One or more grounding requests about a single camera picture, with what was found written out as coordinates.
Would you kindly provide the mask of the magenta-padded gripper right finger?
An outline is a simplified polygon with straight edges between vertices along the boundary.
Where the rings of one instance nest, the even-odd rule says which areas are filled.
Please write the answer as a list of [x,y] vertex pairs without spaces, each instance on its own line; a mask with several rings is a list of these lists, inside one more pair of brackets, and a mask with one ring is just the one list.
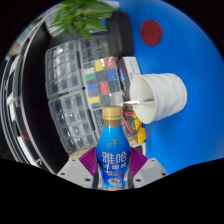
[[148,159],[137,149],[131,149],[128,170],[128,188],[146,186],[168,175],[165,168],[155,158]]

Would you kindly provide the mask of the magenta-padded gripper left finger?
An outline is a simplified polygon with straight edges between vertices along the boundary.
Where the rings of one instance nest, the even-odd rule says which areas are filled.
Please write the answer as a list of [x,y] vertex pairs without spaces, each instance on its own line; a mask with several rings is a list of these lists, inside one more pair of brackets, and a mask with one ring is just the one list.
[[99,173],[96,148],[88,150],[79,158],[70,157],[58,176],[81,187],[97,189]]

